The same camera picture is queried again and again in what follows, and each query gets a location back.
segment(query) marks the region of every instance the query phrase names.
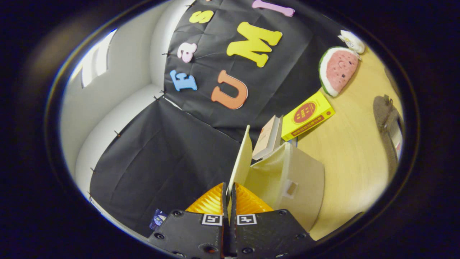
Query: red circle logo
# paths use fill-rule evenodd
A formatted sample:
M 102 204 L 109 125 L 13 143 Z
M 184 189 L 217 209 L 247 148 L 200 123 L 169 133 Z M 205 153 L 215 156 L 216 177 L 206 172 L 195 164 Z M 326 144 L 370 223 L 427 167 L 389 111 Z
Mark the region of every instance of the red circle logo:
M 316 105 L 314 102 L 307 102 L 302 105 L 294 114 L 294 122 L 299 124 L 306 121 L 310 118 L 316 110 Z

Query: watermelon plush toy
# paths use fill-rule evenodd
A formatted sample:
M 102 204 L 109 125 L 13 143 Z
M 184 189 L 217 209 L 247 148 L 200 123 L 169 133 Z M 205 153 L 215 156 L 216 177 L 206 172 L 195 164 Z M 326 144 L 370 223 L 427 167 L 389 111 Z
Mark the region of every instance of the watermelon plush toy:
M 355 52 L 345 47 L 332 47 L 319 61 L 322 88 L 330 96 L 337 96 L 358 67 Z

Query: yellow letter m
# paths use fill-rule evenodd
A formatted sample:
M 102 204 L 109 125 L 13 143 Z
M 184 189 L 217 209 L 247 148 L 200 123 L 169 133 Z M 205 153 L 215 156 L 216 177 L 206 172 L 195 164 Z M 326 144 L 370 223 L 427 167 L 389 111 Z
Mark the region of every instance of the yellow letter m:
M 262 29 L 250 25 L 248 22 L 240 23 L 236 30 L 248 40 L 230 43 L 227 47 L 227 55 L 240 55 L 254 61 L 258 67 L 263 67 L 267 63 L 268 55 L 254 52 L 271 52 L 271 48 L 262 40 L 268 42 L 271 46 L 275 46 L 283 36 L 280 31 Z

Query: black cloth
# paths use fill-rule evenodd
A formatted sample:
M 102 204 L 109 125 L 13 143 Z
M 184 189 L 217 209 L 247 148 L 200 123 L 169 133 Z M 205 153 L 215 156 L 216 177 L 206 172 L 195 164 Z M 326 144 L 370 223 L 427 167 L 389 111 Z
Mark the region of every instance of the black cloth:
M 252 8 L 253 0 L 195 1 L 180 19 L 171 39 L 165 68 L 166 96 L 199 120 L 241 141 L 246 125 L 251 125 L 255 145 L 262 127 L 273 115 L 285 115 L 308 99 L 321 87 L 318 66 L 321 56 L 330 47 L 345 46 L 337 37 L 344 29 L 326 16 L 298 1 L 266 1 L 295 10 L 292 17 L 262 8 Z M 190 23 L 194 12 L 211 10 L 208 23 Z M 239 55 L 228 56 L 227 47 L 246 38 L 236 30 L 241 22 L 283 33 L 264 67 Z M 177 57 L 183 43 L 196 43 L 197 50 L 189 63 Z M 198 90 L 174 88 L 169 73 L 193 75 Z M 246 84 L 248 97 L 243 106 L 231 110 L 211 101 L 214 87 L 235 97 L 237 90 L 219 84 L 221 70 Z
M 185 210 L 230 179 L 240 144 L 161 98 L 140 112 L 99 159 L 92 198 L 148 237 L 159 208 Z

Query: plush toy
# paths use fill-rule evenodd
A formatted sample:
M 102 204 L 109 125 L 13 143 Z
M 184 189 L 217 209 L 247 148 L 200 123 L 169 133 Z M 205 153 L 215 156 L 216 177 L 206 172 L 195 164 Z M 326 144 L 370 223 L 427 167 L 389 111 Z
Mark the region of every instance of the plush toy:
M 337 96 L 358 67 L 358 56 L 345 47 L 328 49 L 319 61 L 322 88 L 330 96 Z
M 358 39 L 353 33 L 346 31 L 346 30 L 340 30 L 339 39 L 345 42 L 345 44 L 350 48 L 351 50 L 356 51 L 356 53 L 363 54 L 364 50 L 366 49 L 366 46 L 364 46 L 364 43 Z

